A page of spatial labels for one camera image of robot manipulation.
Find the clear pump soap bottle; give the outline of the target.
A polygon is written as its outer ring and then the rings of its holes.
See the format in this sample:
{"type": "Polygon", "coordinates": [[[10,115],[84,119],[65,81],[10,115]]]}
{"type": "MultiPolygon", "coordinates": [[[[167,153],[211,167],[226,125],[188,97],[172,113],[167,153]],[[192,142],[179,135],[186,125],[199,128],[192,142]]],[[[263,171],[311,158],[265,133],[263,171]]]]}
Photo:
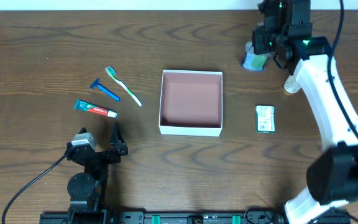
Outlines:
{"type": "Polygon", "coordinates": [[[241,60],[241,67],[246,70],[260,72],[264,70],[271,56],[271,53],[256,55],[252,42],[248,41],[245,44],[244,58],[241,60]]]}

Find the white lotion tube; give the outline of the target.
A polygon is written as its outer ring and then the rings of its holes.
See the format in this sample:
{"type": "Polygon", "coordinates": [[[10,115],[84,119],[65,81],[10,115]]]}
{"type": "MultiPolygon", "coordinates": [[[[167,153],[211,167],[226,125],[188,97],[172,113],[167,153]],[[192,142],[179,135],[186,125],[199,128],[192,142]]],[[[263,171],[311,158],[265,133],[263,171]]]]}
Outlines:
{"type": "Polygon", "coordinates": [[[285,94],[291,95],[291,94],[297,93],[301,89],[301,86],[297,82],[294,75],[289,75],[287,80],[284,83],[283,88],[284,88],[285,94]]]}

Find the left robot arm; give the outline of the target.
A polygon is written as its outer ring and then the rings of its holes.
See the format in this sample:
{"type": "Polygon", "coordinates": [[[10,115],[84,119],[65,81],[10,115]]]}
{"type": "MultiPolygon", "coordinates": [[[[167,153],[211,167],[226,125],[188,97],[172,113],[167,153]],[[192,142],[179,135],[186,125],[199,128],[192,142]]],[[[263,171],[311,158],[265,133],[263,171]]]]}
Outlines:
{"type": "Polygon", "coordinates": [[[96,151],[96,140],[86,128],[82,128],[72,141],[67,143],[64,153],[69,161],[84,167],[84,171],[75,174],[68,182],[70,195],[69,213],[101,213],[109,176],[109,165],[121,162],[128,155],[128,146],[123,140],[119,123],[114,123],[107,151],[96,151]]]}

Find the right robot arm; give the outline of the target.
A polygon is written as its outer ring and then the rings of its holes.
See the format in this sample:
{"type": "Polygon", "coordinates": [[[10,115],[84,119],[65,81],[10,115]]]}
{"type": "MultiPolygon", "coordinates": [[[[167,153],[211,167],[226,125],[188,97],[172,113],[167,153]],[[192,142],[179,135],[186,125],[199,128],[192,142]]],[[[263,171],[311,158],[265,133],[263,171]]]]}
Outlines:
{"type": "Polygon", "coordinates": [[[305,93],[318,124],[322,155],[306,172],[306,188],[269,223],[350,223],[343,206],[358,200],[358,115],[340,81],[335,42],[312,34],[309,1],[263,1],[264,23],[252,33],[257,55],[272,53],[305,93]]]}

